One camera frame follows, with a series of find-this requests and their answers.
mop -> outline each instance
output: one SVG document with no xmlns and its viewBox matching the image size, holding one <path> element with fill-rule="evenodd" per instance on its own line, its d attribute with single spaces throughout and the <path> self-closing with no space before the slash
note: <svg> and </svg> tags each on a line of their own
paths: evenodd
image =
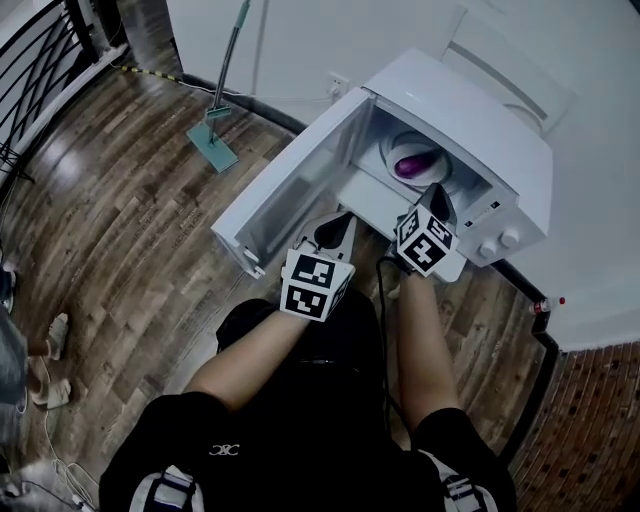
<svg viewBox="0 0 640 512">
<path fill-rule="evenodd" d="M 198 151 L 202 153 L 202 156 L 204 156 L 219 173 L 226 171 L 238 161 L 236 154 L 216 135 L 215 128 L 218 119 L 226 117 L 231 113 L 231 107 L 229 105 L 222 105 L 222 92 L 224 91 L 224 83 L 227 79 L 231 56 L 233 55 L 240 29 L 247 17 L 250 5 L 251 0 L 244 0 L 240 7 L 238 19 L 231 32 L 231 38 L 229 39 L 224 61 L 222 62 L 220 78 L 218 79 L 216 93 L 213 98 L 213 106 L 206 110 L 204 123 L 194 126 L 187 132 L 187 136 L 191 139 L 191 142 L 196 145 Z"/>
</svg>

brick floor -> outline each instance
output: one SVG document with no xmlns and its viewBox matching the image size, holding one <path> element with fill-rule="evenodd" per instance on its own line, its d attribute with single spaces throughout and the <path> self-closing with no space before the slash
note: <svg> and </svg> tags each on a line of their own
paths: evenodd
<svg viewBox="0 0 640 512">
<path fill-rule="evenodd" d="M 511 463 L 522 512 L 617 510 L 640 480 L 640 342 L 558 356 Z"/>
</svg>

person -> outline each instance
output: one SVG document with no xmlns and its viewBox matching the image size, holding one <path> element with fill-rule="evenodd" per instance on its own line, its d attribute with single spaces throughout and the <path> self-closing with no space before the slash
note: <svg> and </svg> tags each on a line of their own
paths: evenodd
<svg viewBox="0 0 640 512">
<path fill-rule="evenodd" d="M 54 409 L 69 402 L 71 384 L 68 379 L 55 383 L 41 380 L 29 364 L 30 357 L 58 360 L 66 342 L 68 315 L 61 313 L 49 326 L 44 340 L 25 340 L 11 321 L 14 304 L 16 273 L 0 268 L 0 404 L 19 406 L 25 401 L 25 390 L 32 401 Z"/>
<path fill-rule="evenodd" d="M 217 338 L 218 354 L 184 393 L 152 401 L 113 457 L 100 481 L 103 512 L 147 510 L 141 482 L 164 478 L 167 468 L 195 481 L 204 510 L 268 503 L 516 510 L 507 469 L 461 410 L 429 278 L 405 276 L 398 297 L 409 452 L 384 428 L 382 342 L 363 294 L 348 289 L 324 323 L 249 300 Z"/>
</svg>

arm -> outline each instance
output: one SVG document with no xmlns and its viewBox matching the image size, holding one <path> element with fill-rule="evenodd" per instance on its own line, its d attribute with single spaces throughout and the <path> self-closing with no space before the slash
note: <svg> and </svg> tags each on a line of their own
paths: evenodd
<svg viewBox="0 0 640 512">
<path fill-rule="evenodd" d="M 453 362 L 440 325 L 433 284 L 411 274 L 398 298 L 400 402 L 411 431 L 439 409 L 459 409 Z"/>
<path fill-rule="evenodd" d="M 214 396 L 229 411 L 246 405 L 284 361 L 309 320 L 275 311 L 250 333 L 207 361 L 185 392 Z"/>
</svg>

purple object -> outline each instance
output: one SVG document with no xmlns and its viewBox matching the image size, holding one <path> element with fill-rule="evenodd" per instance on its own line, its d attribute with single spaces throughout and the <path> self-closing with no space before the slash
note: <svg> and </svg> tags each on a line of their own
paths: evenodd
<svg viewBox="0 0 640 512">
<path fill-rule="evenodd" d="M 413 179 L 427 172 L 442 156 L 442 148 L 432 149 L 426 153 L 408 156 L 396 163 L 396 174 L 405 179 Z"/>
</svg>

